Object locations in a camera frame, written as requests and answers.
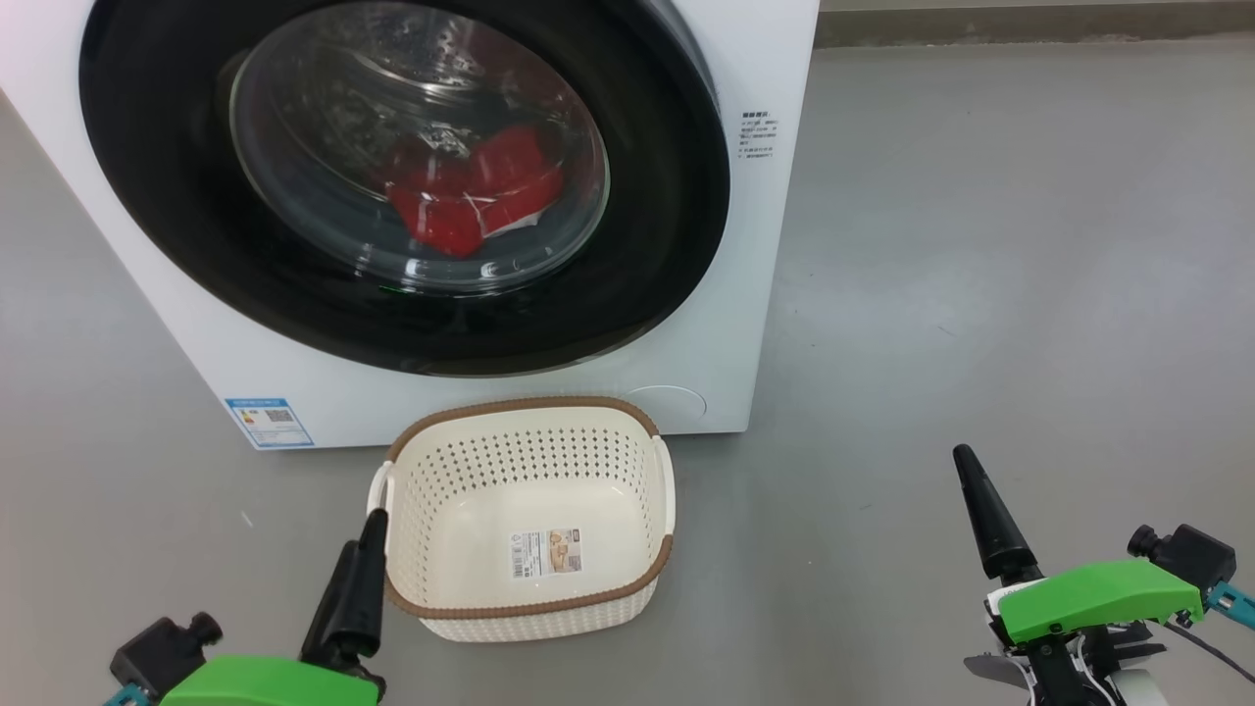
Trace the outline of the red garment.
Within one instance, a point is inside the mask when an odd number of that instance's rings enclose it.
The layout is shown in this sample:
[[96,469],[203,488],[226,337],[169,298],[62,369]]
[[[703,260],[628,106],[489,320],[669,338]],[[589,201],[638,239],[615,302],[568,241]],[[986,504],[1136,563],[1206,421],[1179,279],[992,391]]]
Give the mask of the red garment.
[[453,155],[417,137],[382,164],[385,196],[410,237],[468,260],[489,237],[533,227],[562,193],[562,144],[550,125],[507,125]]

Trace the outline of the round black glass washer door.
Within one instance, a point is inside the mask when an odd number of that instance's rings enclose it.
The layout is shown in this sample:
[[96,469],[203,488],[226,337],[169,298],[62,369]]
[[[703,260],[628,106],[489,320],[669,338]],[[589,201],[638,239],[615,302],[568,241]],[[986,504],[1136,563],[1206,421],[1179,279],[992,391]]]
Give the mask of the round black glass washer door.
[[[553,66],[602,134],[611,186],[569,263],[493,293],[403,291],[309,245],[251,186],[228,92],[269,34],[346,3],[413,3],[497,28]],[[671,316],[725,237],[717,90],[655,0],[97,0],[79,54],[90,144],[120,204],[208,293],[359,365],[430,377],[569,367]]]

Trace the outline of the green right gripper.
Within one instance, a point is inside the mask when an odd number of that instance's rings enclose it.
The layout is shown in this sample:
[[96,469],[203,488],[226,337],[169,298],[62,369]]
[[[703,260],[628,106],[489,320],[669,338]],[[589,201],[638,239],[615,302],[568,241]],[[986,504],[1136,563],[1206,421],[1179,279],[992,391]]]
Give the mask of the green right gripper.
[[1008,646],[1182,612],[1204,618],[1200,589],[1145,559],[1079,566],[1040,581],[1038,561],[976,451],[954,446],[953,461],[986,579],[1027,581],[986,594],[986,614],[1001,624]]

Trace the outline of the white front-load washing machine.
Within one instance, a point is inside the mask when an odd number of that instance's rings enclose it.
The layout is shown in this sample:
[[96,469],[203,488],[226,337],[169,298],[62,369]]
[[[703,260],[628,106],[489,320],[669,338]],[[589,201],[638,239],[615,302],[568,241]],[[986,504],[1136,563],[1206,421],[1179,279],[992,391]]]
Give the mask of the white front-load washing machine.
[[[220,398],[285,398],[311,448],[389,445],[417,419],[525,398],[614,398],[676,385],[705,399],[704,433],[745,430],[766,339],[789,167],[822,0],[655,0],[686,28],[712,80],[729,155],[725,237],[671,316],[601,356],[503,377],[430,377],[359,365],[233,313],[184,276],[120,204],[90,144],[79,54],[97,0],[0,0],[0,92],[176,344]],[[776,155],[738,158],[740,115],[771,112]]]

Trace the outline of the small printed text label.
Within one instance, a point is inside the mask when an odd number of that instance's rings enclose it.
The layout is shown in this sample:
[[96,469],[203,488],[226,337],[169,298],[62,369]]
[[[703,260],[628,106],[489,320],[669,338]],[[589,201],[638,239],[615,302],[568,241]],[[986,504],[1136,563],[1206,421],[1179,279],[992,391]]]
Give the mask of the small printed text label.
[[735,135],[735,157],[768,158],[776,155],[778,120],[771,112],[745,112]]

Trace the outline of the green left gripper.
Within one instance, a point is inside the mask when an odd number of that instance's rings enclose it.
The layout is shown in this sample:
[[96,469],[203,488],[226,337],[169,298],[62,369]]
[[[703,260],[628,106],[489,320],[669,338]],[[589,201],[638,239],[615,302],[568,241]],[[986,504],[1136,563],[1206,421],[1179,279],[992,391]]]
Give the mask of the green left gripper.
[[299,661],[220,655],[171,688],[162,706],[376,706],[364,660],[382,641],[387,510],[371,510],[346,540],[305,635]]

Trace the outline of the stainless steel washing machine drum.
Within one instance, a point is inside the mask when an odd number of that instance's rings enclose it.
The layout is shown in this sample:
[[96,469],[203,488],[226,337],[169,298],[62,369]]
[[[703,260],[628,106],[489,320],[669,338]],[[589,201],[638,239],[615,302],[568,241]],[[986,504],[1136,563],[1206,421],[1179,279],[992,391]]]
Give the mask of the stainless steel washing machine drum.
[[[602,134],[574,87],[497,28],[413,3],[346,3],[269,34],[228,92],[238,166],[309,245],[403,291],[477,295],[569,263],[601,223],[611,176]],[[467,155],[507,125],[550,125],[563,187],[533,227],[489,237],[468,260],[414,241],[382,164],[417,137]]]

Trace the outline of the cream perforated basket brown rim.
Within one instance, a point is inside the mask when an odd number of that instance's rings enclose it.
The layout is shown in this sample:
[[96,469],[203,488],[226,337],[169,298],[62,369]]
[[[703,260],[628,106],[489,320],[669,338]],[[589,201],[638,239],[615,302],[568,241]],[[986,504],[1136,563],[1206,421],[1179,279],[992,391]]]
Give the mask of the cream perforated basket brown rim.
[[[433,413],[392,443],[368,508],[387,510],[387,598],[444,640],[612,630],[648,607],[676,537],[671,450],[614,398]],[[511,576],[512,532],[579,529],[584,571]]]

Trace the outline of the round white filter cover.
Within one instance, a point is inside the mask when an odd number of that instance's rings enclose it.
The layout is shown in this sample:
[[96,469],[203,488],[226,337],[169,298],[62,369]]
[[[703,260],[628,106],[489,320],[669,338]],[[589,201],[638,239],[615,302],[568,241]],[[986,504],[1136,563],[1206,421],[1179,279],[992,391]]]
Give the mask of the round white filter cover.
[[660,434],[704,433],[702,419],[707,413],[705,399],[695,390],[676,385],[648,385],[622,396],[650,418]]

